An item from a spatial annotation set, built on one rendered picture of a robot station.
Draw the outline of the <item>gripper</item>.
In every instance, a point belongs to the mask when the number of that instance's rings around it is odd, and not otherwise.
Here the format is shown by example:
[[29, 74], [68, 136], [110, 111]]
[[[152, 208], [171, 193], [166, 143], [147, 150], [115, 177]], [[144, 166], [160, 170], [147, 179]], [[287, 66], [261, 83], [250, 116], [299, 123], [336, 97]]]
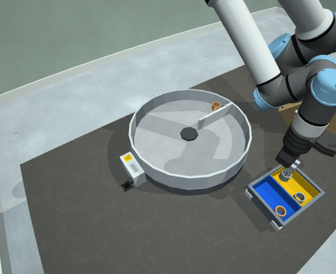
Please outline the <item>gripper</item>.
[[283, 174], [289, 177], [300, 164], [299, 154], [306, 154], [311, 148], [333, 157], [336, 154], [336, 135], [324, 127], [306, 123], [295, 110], [296, 116], [283, 137], [283, 147], [275, 158], [285, 167]]

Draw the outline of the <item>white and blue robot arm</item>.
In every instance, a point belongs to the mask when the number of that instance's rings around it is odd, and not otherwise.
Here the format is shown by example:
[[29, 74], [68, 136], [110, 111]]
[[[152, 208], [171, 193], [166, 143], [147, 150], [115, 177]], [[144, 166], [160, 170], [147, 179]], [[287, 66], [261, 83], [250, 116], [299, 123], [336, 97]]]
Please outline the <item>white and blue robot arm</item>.
[[319, 0], [278, 0], [295, 24], [268, 46], [243, 0], [205, 0], [213, 7], [257, 88], [262, 111], [288, 103], [313, 126], [326, 126], [336, 114], [336, 12]]

